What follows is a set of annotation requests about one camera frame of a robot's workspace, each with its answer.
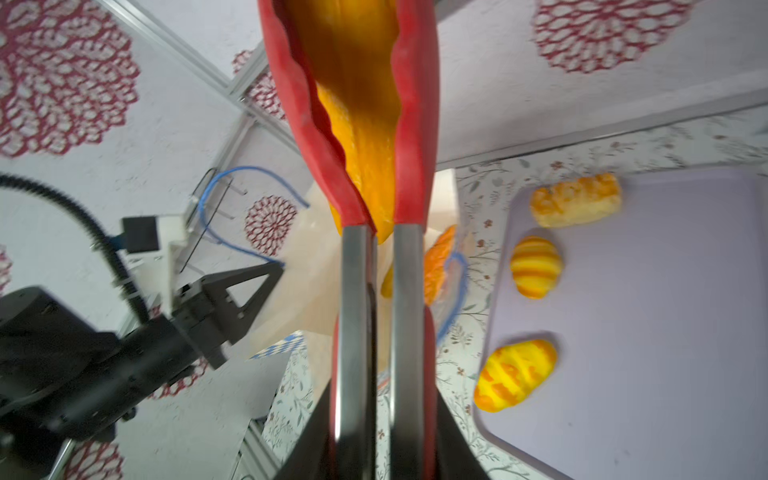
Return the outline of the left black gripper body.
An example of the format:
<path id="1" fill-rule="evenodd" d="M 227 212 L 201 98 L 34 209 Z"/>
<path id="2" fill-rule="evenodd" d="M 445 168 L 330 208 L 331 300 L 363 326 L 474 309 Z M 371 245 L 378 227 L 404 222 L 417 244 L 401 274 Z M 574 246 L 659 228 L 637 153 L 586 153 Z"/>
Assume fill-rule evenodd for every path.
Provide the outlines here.
<path id="1" fill-rule="evenodd" d="M 200 293 L 124 337 L 97 331 L 39 287 L 1 299 L 1 476 L 42 479 L 67 440 L 112 440 L 115 424 L 225 341 Z"/>

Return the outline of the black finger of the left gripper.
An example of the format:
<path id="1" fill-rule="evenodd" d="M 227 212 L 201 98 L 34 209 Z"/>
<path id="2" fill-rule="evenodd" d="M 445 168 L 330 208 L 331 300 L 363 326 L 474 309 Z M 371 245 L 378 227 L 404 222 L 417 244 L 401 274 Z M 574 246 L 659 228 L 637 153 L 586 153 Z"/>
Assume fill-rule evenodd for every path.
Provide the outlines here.
<path id="1" fill-rule="evenodd" d="M 219 368 L 227 358 L 222 346 L 243 339 L 284 273 L 279 261 L 210 275 L 183 286 L 172 311 L 172 323 L 185 340 Z M 238 302 L 230 290 L 243 284 L 260 284 L 244 302 Z"/>

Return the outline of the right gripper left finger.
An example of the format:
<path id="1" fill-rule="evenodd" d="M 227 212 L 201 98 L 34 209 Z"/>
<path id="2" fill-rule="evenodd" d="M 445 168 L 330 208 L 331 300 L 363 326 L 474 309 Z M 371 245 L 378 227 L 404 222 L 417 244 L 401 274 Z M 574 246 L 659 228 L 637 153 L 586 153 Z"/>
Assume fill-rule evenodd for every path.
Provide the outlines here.
<path id="1" fill-rule="evenodd" d="M 274 480 L 330 480 L 331 383 Z"/>

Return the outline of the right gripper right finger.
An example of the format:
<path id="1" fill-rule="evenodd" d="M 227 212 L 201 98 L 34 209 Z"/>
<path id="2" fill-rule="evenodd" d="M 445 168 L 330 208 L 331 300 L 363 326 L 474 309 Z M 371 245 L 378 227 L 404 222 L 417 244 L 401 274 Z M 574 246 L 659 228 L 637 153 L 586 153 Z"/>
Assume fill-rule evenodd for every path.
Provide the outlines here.
<path id="1" fill-rule="evenodd" d="M 488 480 L 440 393 L 436 405 L 436 478 Z"/>

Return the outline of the small yellow striped bun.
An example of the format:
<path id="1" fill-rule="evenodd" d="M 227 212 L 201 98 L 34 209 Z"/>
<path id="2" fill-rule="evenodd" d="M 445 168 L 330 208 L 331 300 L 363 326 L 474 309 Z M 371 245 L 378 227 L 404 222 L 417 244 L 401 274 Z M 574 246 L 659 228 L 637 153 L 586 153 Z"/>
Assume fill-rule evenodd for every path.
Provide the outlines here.
<path id="1" fill-rule="evenodd" d="M 478 375 L 475 406 L 496 413 L 522 403 L 553 373 L 557 360 L 556 348 L 544 339 L 498 348 Z"/>

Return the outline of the brown croissant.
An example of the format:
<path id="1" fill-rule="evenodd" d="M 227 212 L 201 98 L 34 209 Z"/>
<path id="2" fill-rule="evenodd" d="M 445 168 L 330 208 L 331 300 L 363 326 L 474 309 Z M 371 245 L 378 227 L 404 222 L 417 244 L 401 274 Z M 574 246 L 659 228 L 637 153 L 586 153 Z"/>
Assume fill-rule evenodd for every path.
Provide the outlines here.
<path id="1" fill-rule="evenodd" d="M 453 250 L 457 225 L 446 228 L 424 256 L 425 303 L 431 306 L 439 296 L 446 280 L 446 261 Z"/>

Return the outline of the small round striped bun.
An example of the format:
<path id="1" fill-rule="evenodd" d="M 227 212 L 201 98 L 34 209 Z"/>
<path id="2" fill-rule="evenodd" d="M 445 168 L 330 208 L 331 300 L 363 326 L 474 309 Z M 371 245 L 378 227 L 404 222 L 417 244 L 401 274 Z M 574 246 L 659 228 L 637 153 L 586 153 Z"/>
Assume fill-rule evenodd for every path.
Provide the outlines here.
<path id="1" fill-rule="evenodd" d="M 551 241 L 528 236 L 514 247 L 509 268 L 518 292 L 528 299 L 539 300 L 557 287 L 564 263 Z"/>

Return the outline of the red kitchen tongs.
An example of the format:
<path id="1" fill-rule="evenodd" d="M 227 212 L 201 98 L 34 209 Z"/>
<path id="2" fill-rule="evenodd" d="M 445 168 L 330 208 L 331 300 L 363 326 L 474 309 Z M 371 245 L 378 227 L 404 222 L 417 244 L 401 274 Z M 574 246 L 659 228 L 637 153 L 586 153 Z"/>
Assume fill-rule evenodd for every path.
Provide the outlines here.
<path id="1" fill-rule="evenodd" d="M 376 473 L 377 230 L 346 172 L 345 153 L 319 101 L 287 1 L 262 1 L 263 41 L 279 99 L 341 232 L 340 308 L 333 330 L 331 479 Z M 436 477 L 436 335 L 424 299 L 424 234 L 436 170 L 440 67 L 435 7 L 394 1 L 399 34 L 391 69 L 401 112 L 394 137 L 393 304 L 390 328 L 390 475 Z"/>

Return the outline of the twisted light bread roll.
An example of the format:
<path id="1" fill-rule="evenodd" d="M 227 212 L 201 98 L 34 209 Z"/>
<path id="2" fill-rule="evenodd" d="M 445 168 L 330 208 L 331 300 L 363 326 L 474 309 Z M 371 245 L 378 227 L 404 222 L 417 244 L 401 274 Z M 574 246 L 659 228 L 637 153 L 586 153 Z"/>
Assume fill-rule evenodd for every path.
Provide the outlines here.
<path id="1" fill-rule="evenodd" d="M 599 221 L 618 213 L 622 204 L 618 178 L 603 173 L 536 189 L 529 208 L 539 226 L 554 229 Z"/>

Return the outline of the long orange bread loaf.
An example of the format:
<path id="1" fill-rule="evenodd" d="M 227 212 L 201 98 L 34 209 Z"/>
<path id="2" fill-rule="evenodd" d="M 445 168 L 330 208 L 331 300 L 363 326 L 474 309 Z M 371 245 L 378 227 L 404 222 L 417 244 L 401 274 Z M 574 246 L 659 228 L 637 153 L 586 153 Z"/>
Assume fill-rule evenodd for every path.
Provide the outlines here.
<path id="1" fill-rule="evenodd" d="M 346 172 L 383 244 L 394 227 L 394 137 L 401 112 L 390 61 L 399 34 L 396 3 L 308 0 L 285 6 L 345 153 Z"/>

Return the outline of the blue checkered paper bag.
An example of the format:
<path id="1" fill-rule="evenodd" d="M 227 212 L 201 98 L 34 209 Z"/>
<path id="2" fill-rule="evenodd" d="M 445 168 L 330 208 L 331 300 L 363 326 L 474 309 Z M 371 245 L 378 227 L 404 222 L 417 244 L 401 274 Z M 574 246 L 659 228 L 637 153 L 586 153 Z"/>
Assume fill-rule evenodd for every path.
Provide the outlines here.
<path id="1" fill-rule="evenodd" d="M 439 338 L 455 321 L 467 283 L 457 179 L 455 171 L 448 169 L 435 176 L 425 253 L 454 224 L 457 229 L 445 264 L 446 280 L 435 302 L 427 305 Z M 242 229 L 240 251 L 246 259 L 277 259 L 284 273 L 239 350 L 256 359 L 304 345 L 313 390 L 320 395 L 331 377 L 332 336 L 341 285 L 341 238 L 325 197 L 316 185 L 299 197 L 289 193 L 263 195 L 244 211 Z"/>

